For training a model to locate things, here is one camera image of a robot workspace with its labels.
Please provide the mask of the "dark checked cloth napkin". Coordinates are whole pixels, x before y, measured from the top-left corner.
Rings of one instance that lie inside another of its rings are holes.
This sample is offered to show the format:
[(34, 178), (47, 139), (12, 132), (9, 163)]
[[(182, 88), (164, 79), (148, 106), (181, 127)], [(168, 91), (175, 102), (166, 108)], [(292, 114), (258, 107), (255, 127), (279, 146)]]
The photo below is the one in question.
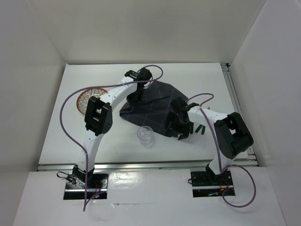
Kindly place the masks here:
[(139, 127), (149, 126), (160, 135), (175, 137), (176, 133), (167, 132), (165, 122), (168, 114), (174, 112), (170, 103), (178, 97), (184, 101), (188, 99), (171, 84), (154, 81), (142, 91), (140, 102), (134, 106), (125, 103), (119, 111), (119, 115), (122, 119)]

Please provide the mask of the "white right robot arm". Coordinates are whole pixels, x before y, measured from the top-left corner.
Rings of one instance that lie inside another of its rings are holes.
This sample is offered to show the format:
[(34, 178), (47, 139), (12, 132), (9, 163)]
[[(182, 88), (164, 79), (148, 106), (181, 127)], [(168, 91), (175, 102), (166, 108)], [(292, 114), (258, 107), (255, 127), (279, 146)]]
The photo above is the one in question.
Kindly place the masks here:
[(241, 115), (218, 113), (201, 107), (197, 103), (187, 104), (173, 101), (173, 109), (169, 112), (165, 129), (169, 137), (186, 139), (193, 133), (194, 124), (210, 129), (215, 147), (216, 157), (206, 166), (201, 176), (201, 183), (217, 184), (238, 154), (246, 151), (254, 143), (253, 137)]

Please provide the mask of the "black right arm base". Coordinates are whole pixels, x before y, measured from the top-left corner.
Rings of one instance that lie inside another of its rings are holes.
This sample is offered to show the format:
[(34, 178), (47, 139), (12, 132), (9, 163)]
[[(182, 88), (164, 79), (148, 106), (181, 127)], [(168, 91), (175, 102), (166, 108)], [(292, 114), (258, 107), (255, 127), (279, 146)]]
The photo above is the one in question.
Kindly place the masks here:
[(192, 186), (192, 194), (194, 198), (199, 197), (218, 197), (235, 196), (231, 172), (228, 170), (221, 176), (211, 178), (206, 171), (192, 171), (187, 182)]

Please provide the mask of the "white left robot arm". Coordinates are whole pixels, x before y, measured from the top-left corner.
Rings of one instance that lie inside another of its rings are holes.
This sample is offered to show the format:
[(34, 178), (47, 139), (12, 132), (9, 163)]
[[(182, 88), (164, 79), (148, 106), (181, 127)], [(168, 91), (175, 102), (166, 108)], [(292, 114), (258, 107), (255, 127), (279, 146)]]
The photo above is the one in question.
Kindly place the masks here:
[(87, 188), (93, 182), (95, 157), (104, 134), (112, 127), (113, 110), (127, 97), (137, 101), (144, 85), (151, 79), (152, 74), (148, 69), (141, 69), (138, 72), (130, 70), (121, 80), (119, 87), (110, 89), (100, 97), (90, 97), (84, 118), (87, 132), (83, 147), (86, 152), (72, 170), (78, 185)]

